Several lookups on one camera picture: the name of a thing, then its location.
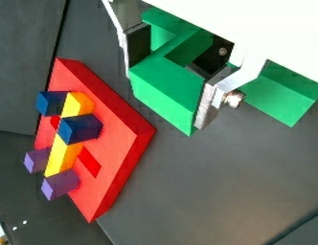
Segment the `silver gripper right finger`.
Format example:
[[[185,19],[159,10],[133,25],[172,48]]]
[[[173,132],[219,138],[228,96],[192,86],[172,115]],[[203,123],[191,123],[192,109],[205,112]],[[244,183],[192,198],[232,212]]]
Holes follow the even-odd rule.
[[[266,62],[264,56],[247,53],[240,66],[228,63],[209,78],[204,84],[193,119],[193,126],[197,129],[204,129],[209,125],[225,103],[232,108],[240,105],[244,96],[238,92],[238,89],[259,77]]]

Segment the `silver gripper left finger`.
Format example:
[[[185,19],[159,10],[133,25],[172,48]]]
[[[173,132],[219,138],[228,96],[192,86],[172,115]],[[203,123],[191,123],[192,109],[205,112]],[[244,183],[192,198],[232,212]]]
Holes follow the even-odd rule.
[[[141,19],[138,0],[102,0],[117,30],[128,71],[152,52],[152,26]]]

